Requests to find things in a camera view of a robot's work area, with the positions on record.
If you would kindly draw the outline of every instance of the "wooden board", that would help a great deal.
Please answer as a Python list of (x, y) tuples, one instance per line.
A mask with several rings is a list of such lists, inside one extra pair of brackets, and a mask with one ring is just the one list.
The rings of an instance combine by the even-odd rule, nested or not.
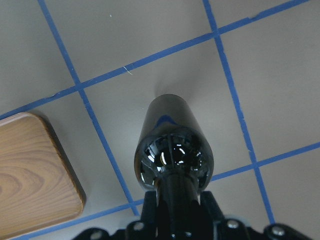
[(0, 240), (81, 214), (85, 196), (44, 121), (22, 112), (0, 121)]

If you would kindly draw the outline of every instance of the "blue painter's tape line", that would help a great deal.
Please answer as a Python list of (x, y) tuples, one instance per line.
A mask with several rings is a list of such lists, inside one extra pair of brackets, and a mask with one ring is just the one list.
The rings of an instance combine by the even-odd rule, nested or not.
[(206, 16), (213, 33), (218, 33), (218, 27), (209, 0), (202, 0)]
[(275, 6), (275, 7), (271, 7), (267, 10), (264, 10), (262, 12), (260, 12), (259, 14), (257, 14), (256, 16), (254, 17), (246, 17), (246, 18), (243, 18), (239, 21), (236, 21), (236, 22), (233, 22), (233, 23), (230, 23), (226, 26), (223, 26), (223, 27), (220, 27), (218, 30), (219, 30), (219, 33), (220, 34), (225, 34), (227, 32), (230, 32), (234, 29), (238, 29), (242, 26), (245, 26), (247, 24), (250, 24), (250, 23), (253, 23), (253, 22), (256, 22), (260, 19), (264, 19), (266, 17), (269, 17), (271, 15), (274, 15), (274, 14), (277, 14), (277, 13), (280, 13), (282, 11), (285, 11), (285, 10), (288, 10), (290, 8), (293, 8), (295, 6), (298, 6), (300, 4), (303, 4), (303, 3), (306, 3), (308, 2), (309, 0), (291, 0), (291, 1), (287, 1), (283, 4), (280, 4), (278, 6)]
[(66, 47), (64, 45), (64, 42), (62, 41), (62, 39), (61, 39), (61, 37), (59, 35), (59, 32), (58, 32), (58, 30), (56, 28), (56, 25), (55, 25), (55, 23), (54, 23), (54, 21), (53, 21), (53, 19), (51, 17), (51, 14), (50, 14), (47, 6), (46, 6), (45, 0), (38, 0), (38, 3), (40, 5), (40, 8), (41, 8), (41, 10), (43, 12), (43, 15), (44, 15), (47, 23), (49, 25), (49, 28), (50, 28), (50, 30), (52, 32), (52, 35), (53, 35), (53, 37), (54, 37), (54, 39), (56, 41), (56, 44), (59, 47), (59, 50), (60, 50), (60, 52), (62, 54), (62, 57), (63, 57), (63, 59), (65, 61), (65, 64), (66, 64), (67, 68), (69, 69), (69, 72), (71, 74), (71, 77), (72, 77), (73, 81), (75, 81), (75, 84), (79, 84), (80, 80), (78, 78), (76, 70), (75, 70), (75, 68), (74, 68), (74, 66), (73, 66), (73, 64), (71, 62), (71, 59), (70, 59), (69, 54), (67, 52), (67, 49), (66, 49)]
[(130, 203), (130, 204), (134, 204), (135, 206), (137, 206), (137, 205), (141, 205), (143, 203), (144, 203), (144, 199), (142, 198), (142, 199), (136, 200), (136, 201), (134, 201), (133, 203)]
[[(115, 171), (115, 174), (116, 174), (116, 176), (117, 176), (117, 178), (118, 178), (118, 180), (120, 182), (120, 185), (121, 185), (121, 187), (122, 187), (122, 189), (124, 191), (124, 194), (125, 194), (127, 200), (129, 201), (129, 203), (132, 203), (133, 202), (133, 198), (132, 198), (131, 193), (130, 193), (127, 185), (126, 185), (125, 179), (121, 174), (121, 171), (120, 171), (120, 169), (118, 167), (118, 164), (117, 164), (117, 162), (116, 162), (116, 160), (114, 158), (113, 153), (111, 152), (111, 149), (109, 147), (107, 139), (105, 138), (105, 135), (104, 135), (104, 133), (103, 133), (103, 131), (102, 131), (100, 125), (99, 125), (99, 122), (97, 120), (96, 114), (95, 114), (93, 108), (91, 107), (91, 104), (90, 104), (90, 102), (88, 100), (88, 97), (87, 97), (85, 91), (81, 88), (81, 85), (80, 85), (81, 82), (79, 80), (78, 74), (77, 74), (77, 72), (76, 72), (76, 70), (74, 68), (74, 65), (71, 62), (71, 59), (70, 59), (69, 54), (67, 52), (67, 49), (66, 49), (66, 47), (65, 47), (65, 45), (64, 45), (64, 43), (63, 43), (63, 41), (62, 41), (62, 39), (61, 39), (61, 37), (59, 35), (59, 32), (58, 32), (58, 30), (57, 30), (57, 28), (55, 26), (55, 23), (54, 23), (51, 15), (50, 15), (50, 12), (49, 12), (49, 10), (48, 10), (48, 8), (46, 6), (46, 3), (44, 2), (44, 0), (38, 0), (38, 3), (40, 5), (40, 7), (41, 7), (41, 10), (43, 12), (43, 15), (44, 15), (47, 23), (49, 25), (49, 28), (50, 28), (50, 30), (51, 30), (51, 32), (53, 34), (53, 37), (54, 37), (54, 39), (55, 39), (55, 41), (56, 41), (56, 43), (57, 43), (57, 45), (58, 45), (58, 47), (60, 49), (60, 52), (61, 52), (61, 54), (63, 56), (63, 59), (64, 59), (66, 65), (67, 65), (67, 68), (68, 68), (68, 70), (69, 70), (69, 72), (71, 74), (71, 77), (73, 79), (73, 82), (75, 84), (75, 87), (77, 88), (77, 90), (78, 90), (78, 92), (79, 92), (79, 94), (80, 94), (80, 96), (82, 98), (83, 104), (84, 104), (84, 106), (85, 106), (85, 108), (86, 108), (86, 110), (87, 110), (87, 112), (88, 112), (88, 114), (89, 114), (89, 116), (91, 118), (93, 126), (94, 126), (94, 128), (95, 128), (95, 130), (96, 130), (96, 132), (97, 132), (97, 134), (98, 134), (98, 136), (100, 138), (100, 141), (101, 141), (101, 143), (103, 145), (103, 148), (104, 148), (104, 150), (105, 150), (105, 152), (106, 152), (106, 154), (107, 154), (107, 156), (109, 158), (109, 161), (110, 161), (110, 163), (111, 163), (111, 165), (112, 165), (112, 167), (113, 167), (113, 169)], [(138, 211), (138, 209), (137, 209), (137, 207), (135, 205), (132, 205), (131, 208), (132, 208), (132, 211), (133, 211), (133, 213), (135, 215), (139, 215), (139, 211)]]
[[(209, 3), (209, 0), (202, 0), (202, 1), (203, 1), (203, 5), (204, 5), (204, 8), (205, 8), (205, 11), (206, 11), (206, 14), (207, 14), (212, 31), (219, 33), (217, 30), (217, 23), (216, 23), (215, 17), (211, 11), (211, 6)], [(221, 41), (220, 35), (216, 36), (214, 38), (214, 41), (215, 41), (215, 44), (216, 44), (216, 47), (217, 47), (217, 50), (219, 53), (219, 57), (220, 57), (220, 60), (222, 63), (222, 68), (223, 68), (227, 83), (229, 86), (229, 90), (230, 90), (233, 104), (234, 104), (234, 107), (236, 110), (236, 114), (237, 114), (237, 117), (238, 117), (238, 120), (240, 123), (240, 127), (242, 130), (243, 136), (244, 136), (244, 141), (245, 141), (246, 147), (249, 151), (250, 160), (252, 162), (253, 170), (254, 170), (254, 173), (256, 176), (258, 187), (260, 189), (260, 193), (262, 196), (264, 207), (265, 207), (265, 210), (268, 215), (270, 223), (274, 223), (275, 222), (274, 214), (272, 212), (272, 208), (271, 208), (269, 198), (267, 195), (267, 191), (266, 191), (263, 179), (262, 179), (262, 175), (260, 173), (259, 167), (257, 166), (257, 159), (256, 159), (255, 151), (254, 151), (251, 139), (250, 139), (250, 135), (249, 135), (246, 121), (245, 121), (245, 117), (244, 117), (244, 114), (241, 109), (240, 100), (239, 100), (238, 93), (237, 93), (237, 90), (235, 87), (235, 83), (234, 83), (234, 80), (233, 80), (233, 77), (231, 74), (231, 70), (230, 70), (228, 60), (227, 60), (227, 56), (224, 52), (224, 47), (223, 47), (223, 43)]]
[(77, 88), (75, 86), (69, 87), (69, 88), (67, 88), (65, 90), (57, 92), (56, 94), (53, 94), (52, 96), (41, 98), (39, 100), (33, 101), (31, 103), (28, 103), (28, 104), (26, 104), (24, 106), (18, 107), (18, 108), (14, 109), (14, 110), (8, 111), (8, 112), (0, 115), (0, 120), (8, 118), (8, 117), (10, 117), (12, 115), (15, 115), (15, 114), (18, 114), (18, 113), (21, 113), (21, 112), (30, 111), (31, 109), (37, 108), (37, 107), (39, 107), (41, 105), (50, 103), (50, 102), (52, 102), (54, 100), (57, 100), (57, 99), (60, 99), (60, 98), (62, 98), (64, 96), (73, 94), (76, 91), (77, 91)]
[(244, 173), (246, 171), (252, 170), (254, 167), (252, 164), (250, 165), (246, 165), (246, 166), (242, 166), (242, 167), (238, 167), (236, 169), (230, 170), (230, 171), (226, 171), (217, 175), (212, 176), (211, 181), (216, 181), (219, 179), (224, 179), (233, 175), (237, 175), (237, 174), (241, 174)]
[(258, 187), (259, 187), (259, 190), (260, 190), (260, 193), (262, 196), (264, 208), (266, 210), (269, 222), (270, 222), (270, 224), (274, 224), (276, 222), (275, 216), (274, 216), (274, 213), (273, 213), (271, 205), (270, 205), (269, 197), (267, 195), (267, 190), (266, 190), (260, 169), (257, 166), (255, 166), (253, 168), (253, 170), (254, 170), (255, 178), (258, 183)]
[(213, 39), (215, 37), (215, 35), (213, 33), (207, 33), (207, 34), (204, 34), (204, 35), (201, 35), (199, 37), (196, 37), (194, 39), (191, 39), (191, 40), (188, 40), (188, 41), (185, 41), (185, 42), (182, 42), (178, 45), (175, 45), (175, 46), (172, 46), (172, 47), (169, 47), (167, 49), (164, 49), (160, 52), (157, 52), (155, 54), (152, 54), (150, 56), (147, 56), (147, 57), (144, 57), (138, 61), (135, 61), (135, 62), (132, 62), (124, 67), (119, 67), (113, 71), (110, 71), (108, 73), (105, 73), (105, 74), (102, 74), (100, 76), (97, 76), (97, 77), (94, 77), (92, 79), (89, 79), (85, 82), (82, 82), (81, 83), (81, 88), (87, 88), (87, 87), (90, 87), (92, 85), (95, 85), (97, 83), (100, 83), (100, 82), (103, 82), (105, 80), (108, 80), (108, 79), (111, 79), (111, 78), (114, 78), (118, 75), (121, 75), (121, 74), (126, 74), (127, 73), (127, 70), (128, 71), (132, 71), (134, 69), (137, 69), (139, 67), (142, 67), (144, 65), (147, 65), (151, 62), (154, 62), (158, 59), (161, 59), (161, 58), (164, 58), (166, 56), (169, 56), (171, 54), (174, 54), (176, 52), (179, 52), (181, 50), (184, 50), (184, 49), (187, 49), (187, 48), (190, 48), (192, 46), (195, 46), (197, 44), (200, 44), (200, 43), (203, 43), (203, 42), (206, 42), (210, 39)]
[(303, 154), (303, 153), (306, 153), (306, 152), (309, 152), (309, 151), (312, 151), (315, 149), (319, 149), (319, 148), (320, 148), (320, 142), (317, 142), (317, 143), (314, 143), (314, 144), (311, 144), (308, 146), (304, 146), (304, 147), (301, 147), (301, 148), (298, 148), (298, 149), (295, 149), (295, 150), (292, 150), (292, 151), (289, 151), (289, 152), (286, 152), (286, 153), (283, 153), (283, 154), (280, 154), (277, 156), (273, 156), (273, 157), (270, 157), (270, 158), (262, 160), (262, 161), (259, 161), (257, 163), (257, 165), (259, 167), (261, 167), (264, 165), (268, 165), (268, 164), (271, 164), (271, 163), (274, 163), (274, 162), (277, 162), (277, 161), (280, 161), (283, 159), (287, 159), (287, 158), (293, 157), (295, 155)]

